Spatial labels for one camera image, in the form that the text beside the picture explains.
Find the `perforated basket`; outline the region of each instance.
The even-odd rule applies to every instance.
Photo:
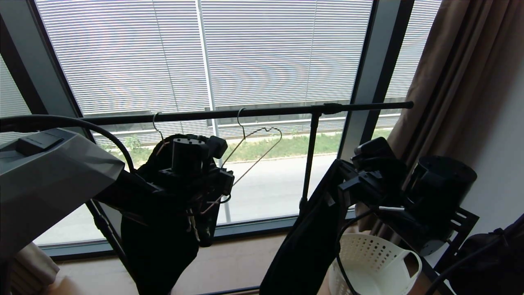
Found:
[[[379,237],[345,234],[340,243],[342,265],[351,285],[361,295],[406,295],[422,270],[416,253]],[[413,254],[419,265],[413,276],[404,263],[408,254]],[[329,289],[331,295],[351,294],[336,260],[330,267]]]

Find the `basket handle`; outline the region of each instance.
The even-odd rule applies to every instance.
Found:
[[[422,271],[422,260],[420,260],[420,257],[417,255],[417,253],[415,253],[414,251],[410,251],[410,250],[404,250],[400,253],[400,259],[404,260],[404,258],[406,256],[408,256],[409,254],[413,254],[415,256],[415,258],[417,259],[417,263],[419,265],[419,269],[417,270],[417,272],[415,272],[415,274],[413,274],[413,276],[411,276],[411,282],[410,282],[410,289],[411,287],[413,287],[413,285],[415,284],[415,281],[417,280],[420,272]]]

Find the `hanger hook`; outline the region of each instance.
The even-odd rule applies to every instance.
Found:
[[[244,129],[244,126],[242,126],[242,124],[240,124],[240,112],[242,112],[243,110],[245,110],[246,108],[241,108],[238,110],[238,114],[236,115],[236,122],[238,123],[238,125],[240,125],[240,127],[242,127],[242,135],[244,136],[243,138],[246,139],[246,130]]]
[[[158,114],[161,114],[161,113],[162,112],[158,112],[153,115],[153,128],[155,128],[155,130],[158,131],[158,133],[160,133],[160,138],[162,138],[162,142],[164,142],[162,131],[158,130],[157,126],[155,125],[155,118],[157,117]]]

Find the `grass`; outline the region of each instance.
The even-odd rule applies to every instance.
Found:
[[[388,129],[376,129],[372,138],[377,138],[379,136],[387,138],[390,132],[391,130]],[[341,137],[341,133],[317,134],[315,141],[315,154],[336,153],[339,150]],[[242,145],[231,156],[228,162],[256,160],[267,150],[269,150],[277,141],[278,137],[271,137],[243,142]],[[308,135],[284,137],[280,143],[277,144],[264,158],[270,159],[276,157],[306,155],[308,153],[308,144]],[[151,154],[151,149],[141,147],[140,141],[136,138],[136,136],[128,138],[124,145],[128,148],[136,167],[143,165]],[[237,145],[238,143],[230,143],[223,159],[226,159]],[[112,155],[125,162],[122,153],[119,151],[115,151],[109,146],[102,147]]]

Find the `wire hanger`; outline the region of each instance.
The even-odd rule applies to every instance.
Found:
[[[240,142],[238,143],[238,145],[232,150],[231,154],[229,154],[229,156],[227,156],[226,160],[222,163],[222,166],[220,166],[220,168],[223,168],[224,167],[224,164],[227,162],[227,160],[229,160],[229,158],[233,155],[233,153],[235,153],[235,151],[237,150],[237,148],[246,140],[246,138],[250,137],[251,135],[259,132],[259,131],[266,131],[266,132],[270,132],[272,130],[277,130],[279,133],[280,133],[280,138],[278,139],[278,141],[272,145],[262,156],[260,156],[260,158],[258,158],[258,160],[253,163],[253,165],[251,165],[251,167],[249,167],[249,169],[244,172],[244,174],[242,174],[234,183],[233,183],[233,186],[235,186],[235,184],[237,184],[241,179],[242,177],[244,177],[253,167],[255,167],[256,164],[258,164],[258,162],[260,162],[260,160],[262,160],[262,158],[264,158],[274,147],[277,146],[277,144],[282,140],[282,131],[276,127],[270,127],[270,128],[267,128],[267,127],[262,127],[262,128],[259,128],[253,132],[251,132],[250,134],[246,135],[246,130],[244,128],[244,126],[240,123],[240,112],[242,112],[245,108],[241,108],[239,111],[238,111],[238,114],[236,116],[236,122],[238,123],[238,125],[240,125],[240,127],[242,128],[242,140],[240,140]],[[223,201],[220,201],[220,199],[224,197],[223,195],[220,196],[218,199],[216,199],[215,201],[213,202],[208,202],[208,204],[211,204],[206,210],[200,212],[200,214],[205,214],[209,209],[211,209],[211,207],[213,207],[215,204],[224,204],[224,203],[227,203],[230,199],[231,199],[231,194],[227,197],[227,199],[223,200]]]
[[[160,138],[162,138],[162,146],[158,149],[157,155],[160,154],[160,151],[164,148],[164,146],[166,146],[169,143],[169,142],[164,141],[162,131],[160,131],[155,124],[155,118],[157,117],[158,114],[161,114],[161,113],[162,112],[158,112],[153,115],[153,128],[155,128],[155,130],[158,131],[158,133],[160,133]]]

